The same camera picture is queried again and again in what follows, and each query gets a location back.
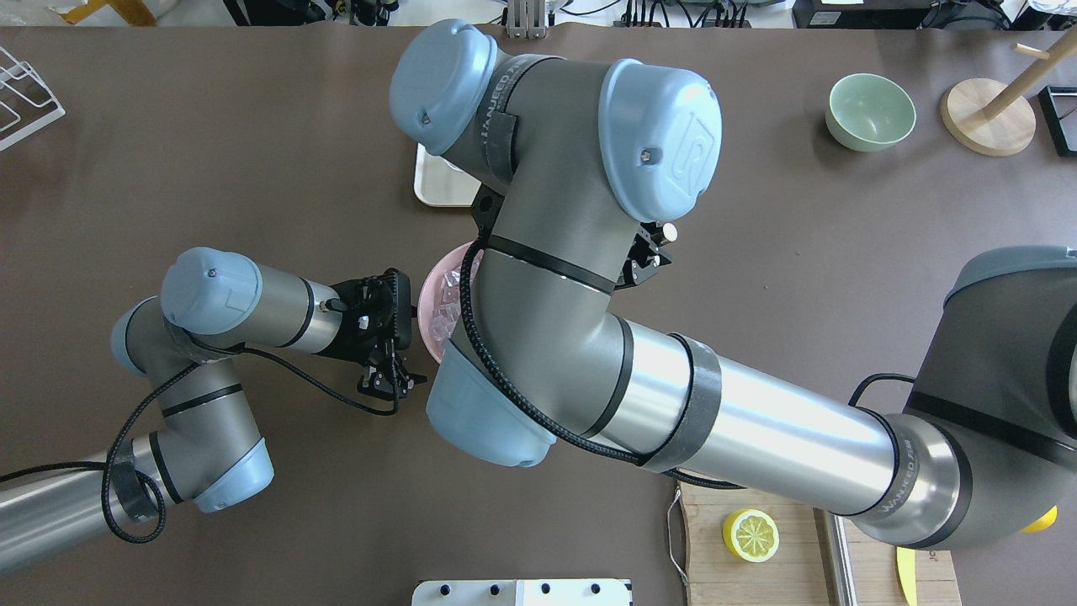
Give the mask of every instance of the wooden stand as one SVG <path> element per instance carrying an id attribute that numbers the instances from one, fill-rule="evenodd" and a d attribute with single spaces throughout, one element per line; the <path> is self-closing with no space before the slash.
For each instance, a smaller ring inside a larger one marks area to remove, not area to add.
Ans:
<path id="1" fill-rule="evenodd" d="M 1065 57 L 1077 52 L 1077 28 L 1047 51 L 1015 44 L 1036 60 L 1009 85 L 985 77 L 959 82 L 942 96 L 939 112 L 947 130 L 965 146 L 984 155 L 1012 155 L 1036 132 L 1036 114 L 1024 94 Z"/>

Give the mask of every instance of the mint green bowl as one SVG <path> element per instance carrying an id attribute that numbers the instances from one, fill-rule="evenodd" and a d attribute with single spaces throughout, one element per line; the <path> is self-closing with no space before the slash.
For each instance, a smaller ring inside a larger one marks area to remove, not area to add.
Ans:
<path id="1" fill-rule="evenodd" d="M 915 124 L 908 93 L 881 75 L 852 73 L 830 88 L 826 127 L 851 150 L 884 150 L 908 137 Z"/>

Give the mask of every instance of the table surface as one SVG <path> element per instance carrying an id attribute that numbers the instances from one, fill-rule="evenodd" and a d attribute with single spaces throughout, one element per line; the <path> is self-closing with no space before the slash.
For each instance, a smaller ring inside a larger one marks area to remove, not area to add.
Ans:
<path id="1" fill-rule="evenodd" d="M 4 470 L 111 442 L 149 387 L 112 361 L 109 332 L 186 248 L 325 283 L 389 265 L 418 282 L 474 235 L 466 211 L 414 197 L 415 146 L 389 116 L 395 58 L 417 31 L 0 29 L 68 110 L 0 153 Z M 565 25 L 504 47 L 635 56 L 712 82 L 726 129 L 714 182 L 679 224 L 674 264 L 613 311 L 844 399 L 872 372 L 917 372 L 973 255 L 1077 242 L 1077 165 L 1043 125 L 1024 152 L 989 158 L 951 139 L 936 109 L 960 80 L 1023 69 L 1011 42 L 1053 38 Z M 915 130 L 892 150 L 850 152 L 823 126 L 830 85 L 856 71 L 917 103 Z M 1075 80 L 1072 61 L 1047 82 Z M 434 374 L 420 348 L 409 358 Z M 332 385 L 358 379 L 293 360 Z M 426 387 L 386 420 L 262 361 L 239 370 L 277 470 L 265 492 L 210 516 L 178 507 L 148 546 L 100 538 L 16 573 L 2 601 L 407 604 L 423 579 L 587 576 L 631 578 L 637 604 L 682 600 L 663 545 L 667 479 L 564 445 L 502 469 L 433 433 Z M 905 395 L 883 386 L 867 404 L 896 411 Z M 135 434 L 159 425 L 145 418 Z M 1077 494 L 1059 505 L 1046 533 L 954 553 L 966 605 L 1072 604 Z"/>

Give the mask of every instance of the light blue joint cap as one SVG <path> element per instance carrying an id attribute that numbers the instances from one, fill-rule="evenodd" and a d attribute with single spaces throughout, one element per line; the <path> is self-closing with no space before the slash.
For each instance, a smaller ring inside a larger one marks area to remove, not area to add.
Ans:
<path id="1" fill-rule="evenodd" d="M 1007 245 L 981 252 L 965 263 L 942 306 L 959 290 L 1006 273 L 1033 269 L 1077 269 L 1077 250 L 1065 245 Z"/>
<path id="2" fill-rule="evenodd" d="M 195 335 L 221 335 L 240 325 L 262 297 L 262 270 L 237 252 L 198 246 L 165 273 L 160 309 L 173 325 Z"/>
<path id="3" fill-rule="evenodd" d="M 269 482 L 272 482 L 272 462 L 266 450 L 266 439 L 262 438 L 224 476 L 196 496 L 195 505 L 202 513 L 221 511 L 261 493 Z"/>
<path id="4" fill-rule="evenodd" d="M 718 165 L 718 97 L 696 72 L 620 59 L 602 83 L 599 146 L 625 212 L 641 222 L 683 216 Z"/>
<path id="5" fill-rule="evenodd" d="M 496 62 L 493 38 L 460 19 L 435 23 L 411 41 L 393 73 L 393 121 L 431 154 L 445 153 L 478 110 Z"/>
<path id="6" fill-rule="evenodd" d="M 134 375 L 135 377 L 145 377 L 137 366 L 135 366 L 135 361 L 131 360 L 130 353 L 127 351 L 127 327 L 131 324 L 131 316 L 138 309 L 141 308 L 146 300 L 150 300 L 153 296 L 143 298 L 138 306 L 135 306 L 127 313 L 116 321 L 116 324 L 112 326 L 112 336 L 109 338 L 109 347 L 112 350 L 112 357 L 120 363 L 120 366 L 124 367 L 124 370 Z"/>
<path id="7" fill-rule="evenodd" d="M 451 343 L 426 399 L 426 417 L 452 446 L 505 467 L 538 465 L 557 441 L 502 396 Z"/>

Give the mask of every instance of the white wire rack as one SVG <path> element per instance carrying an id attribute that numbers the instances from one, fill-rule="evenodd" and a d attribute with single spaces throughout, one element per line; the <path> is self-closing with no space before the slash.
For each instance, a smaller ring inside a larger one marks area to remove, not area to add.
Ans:
<path id="1" fill-rule="evenodd" d="M 0 46 L 0 151 L 64 115 L 38 72 Z"/>

